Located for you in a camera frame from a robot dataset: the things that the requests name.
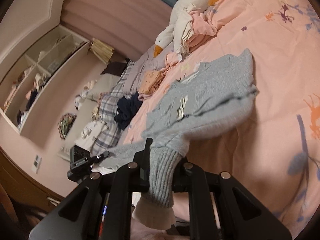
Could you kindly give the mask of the white wall shelf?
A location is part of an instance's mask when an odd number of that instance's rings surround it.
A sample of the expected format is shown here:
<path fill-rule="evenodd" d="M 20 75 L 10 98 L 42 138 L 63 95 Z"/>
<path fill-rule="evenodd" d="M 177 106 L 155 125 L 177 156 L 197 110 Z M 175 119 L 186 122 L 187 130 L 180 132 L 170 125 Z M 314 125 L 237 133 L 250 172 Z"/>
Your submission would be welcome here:
<path fill-rule="evenodd" d="M 1 116 L 24 137 L 90 41 L 58 25 L 34 42 L 1 77 Z"/>

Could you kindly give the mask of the white goose plush toy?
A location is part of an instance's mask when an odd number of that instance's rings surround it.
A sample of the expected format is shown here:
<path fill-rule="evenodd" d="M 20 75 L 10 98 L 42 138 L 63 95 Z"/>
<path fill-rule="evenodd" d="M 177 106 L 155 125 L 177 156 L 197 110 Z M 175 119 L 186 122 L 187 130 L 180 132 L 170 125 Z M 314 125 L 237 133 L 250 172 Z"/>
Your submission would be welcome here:
<path fill-rule="evenodd" d="M 157 57 L 169 44 L 179 57 L 190 53 L 197 33 L 193 27 L 193 14 L 201 14 L 219 0 L 178 0 L 170 15 L 169 25 L 157 36 L 153 56 Z"/>

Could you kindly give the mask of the navy blue garment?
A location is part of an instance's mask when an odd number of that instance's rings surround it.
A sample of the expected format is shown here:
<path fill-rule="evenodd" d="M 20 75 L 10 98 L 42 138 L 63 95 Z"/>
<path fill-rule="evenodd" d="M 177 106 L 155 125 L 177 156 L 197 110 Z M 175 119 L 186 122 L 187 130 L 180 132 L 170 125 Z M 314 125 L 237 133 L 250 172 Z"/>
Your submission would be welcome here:
<path fill-rule="evenodd" d="M 138 99 L 139 93 L 136 92 L 131 97 L 123 96 L 117 102 L 117 114 L 114 117 L 115 122 L 121 130 L 125 130 L 129 126 L 133 117 L 137 114 L 142 105 L 142 101 Z"/>

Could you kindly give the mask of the floral round cushion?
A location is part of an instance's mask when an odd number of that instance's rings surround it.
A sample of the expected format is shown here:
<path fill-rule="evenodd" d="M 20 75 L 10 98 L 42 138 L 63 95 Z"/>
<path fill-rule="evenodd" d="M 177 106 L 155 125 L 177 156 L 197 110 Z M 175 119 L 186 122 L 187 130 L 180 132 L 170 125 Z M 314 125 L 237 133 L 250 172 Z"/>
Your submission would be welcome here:
<path fill-rule="evenodd" d="M 57 124 L 57 129 L 62 140 L 66 139 L 75 120 L 76 114 L 73 113 L 66 113 L 60 118 L 60 121 Z"/>

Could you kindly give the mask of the white folded garment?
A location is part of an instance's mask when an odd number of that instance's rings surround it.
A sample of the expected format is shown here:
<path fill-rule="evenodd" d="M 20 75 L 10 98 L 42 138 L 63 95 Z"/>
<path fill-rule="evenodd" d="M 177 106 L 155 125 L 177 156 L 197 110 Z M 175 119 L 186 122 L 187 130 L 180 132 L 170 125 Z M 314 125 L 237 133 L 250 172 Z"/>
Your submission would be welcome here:
<path fill-rule="evenodd" d="M 193 10 L 198 10 L 198 8 L 191 3 L 181 11 L 174 25 L 174 52 L 176 53 L 179 62 L 182 62 L 190 54 L 187 52 L 185 41 L 188 34 L 190 33 L 190 12 Z"/>

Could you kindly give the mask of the grey sweatshirt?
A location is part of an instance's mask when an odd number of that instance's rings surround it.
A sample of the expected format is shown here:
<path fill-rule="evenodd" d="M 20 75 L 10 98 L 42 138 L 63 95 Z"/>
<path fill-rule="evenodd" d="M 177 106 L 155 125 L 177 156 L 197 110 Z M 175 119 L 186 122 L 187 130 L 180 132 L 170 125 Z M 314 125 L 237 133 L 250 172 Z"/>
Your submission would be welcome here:
<path fill-rule="evenodd" d="M 249 49 L 202 62 L 196 72 L 171 84 L 148 113 L 142 133 L 143 139 L 152 139 L 149 190 L 136 205 L 135 220 L 157 230 L 174 224 L 172 179 L 190 142 L 218 137 L 244 122 L 257 91 Z"/>

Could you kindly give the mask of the pink printed duvet cover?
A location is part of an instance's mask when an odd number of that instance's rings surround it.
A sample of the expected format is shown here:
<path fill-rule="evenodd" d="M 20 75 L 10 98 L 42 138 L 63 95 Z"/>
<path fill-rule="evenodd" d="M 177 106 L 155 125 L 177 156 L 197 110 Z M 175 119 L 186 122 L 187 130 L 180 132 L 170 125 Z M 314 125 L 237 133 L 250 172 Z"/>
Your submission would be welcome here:
<path fill-rule="evenodd" d="M 258 89 L 251 116 L 218 138 L 194 141 L 188 160 L 227 171 L 297 237 L 319 207 L 319 18 L 308 0 L 222 0 L 217 34 L 171 69 L 124 134 L 137 142 L 171 82 L 201 62 L 249 49 Z"/>

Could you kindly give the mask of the plaid grey pillow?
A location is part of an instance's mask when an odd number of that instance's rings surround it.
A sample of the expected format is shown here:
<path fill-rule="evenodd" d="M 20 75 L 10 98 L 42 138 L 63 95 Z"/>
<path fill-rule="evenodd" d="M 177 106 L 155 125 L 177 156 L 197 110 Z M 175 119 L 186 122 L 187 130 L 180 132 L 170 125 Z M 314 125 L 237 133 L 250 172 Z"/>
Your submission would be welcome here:
<path fill-rule="evenodd" d="M 123 86 L 134 66 L 135 63 L 130 61 L 115 86 L 109 92 L 100 94 L 94 119 L 83 128 L 74 141 L 76 146 L 89 151 L 92 156 L 116 146 L 120 139 L 121 129 L 114 118 L 118 114 L 118 101 L 130 97 L 123 92 Z"/>

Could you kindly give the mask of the dark brown cushion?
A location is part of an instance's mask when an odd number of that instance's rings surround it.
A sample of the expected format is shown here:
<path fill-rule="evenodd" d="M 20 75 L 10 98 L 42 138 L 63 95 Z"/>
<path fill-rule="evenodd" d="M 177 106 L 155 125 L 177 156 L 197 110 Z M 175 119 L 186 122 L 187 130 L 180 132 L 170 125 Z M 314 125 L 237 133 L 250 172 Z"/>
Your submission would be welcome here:
<path fill-rule="evenodd" d="M 111 74 L 115 76 L 121 76 L 124 70 L 127 68 L 130 59 L 126 58 L 125 62 L 109 62 L 106 68 L 100 73 L 100 75 Z"/>

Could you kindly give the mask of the pink folded garment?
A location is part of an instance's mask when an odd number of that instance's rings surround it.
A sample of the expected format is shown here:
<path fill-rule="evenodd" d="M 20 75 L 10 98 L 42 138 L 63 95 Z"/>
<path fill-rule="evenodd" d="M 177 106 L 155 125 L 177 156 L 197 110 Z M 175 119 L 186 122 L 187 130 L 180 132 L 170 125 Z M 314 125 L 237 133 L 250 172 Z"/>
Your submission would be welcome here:
<path fill-rule="evenodd" d="M 188 53 L 191 54 L 206 43 L 211 37 L 216 35 L 217 27 L 213 20 L 214 14 L 214 9 L 208 9 L 204 12 L 200 12 L 199 10 L 190 12 L 191 29 L 185 41 Z"/>

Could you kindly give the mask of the orange printed folded garment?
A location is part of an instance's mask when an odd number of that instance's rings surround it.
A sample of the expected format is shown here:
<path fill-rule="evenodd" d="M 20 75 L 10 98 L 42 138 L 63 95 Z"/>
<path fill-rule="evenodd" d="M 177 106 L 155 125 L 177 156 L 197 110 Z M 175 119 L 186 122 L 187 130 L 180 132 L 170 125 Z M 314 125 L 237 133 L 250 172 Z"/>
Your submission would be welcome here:
<path fill-rule="evenodd" d="M 161 84 L 166 72 L 160 70 L 148 70 L 140 83 L 139 94 L 152 95 Z"/>

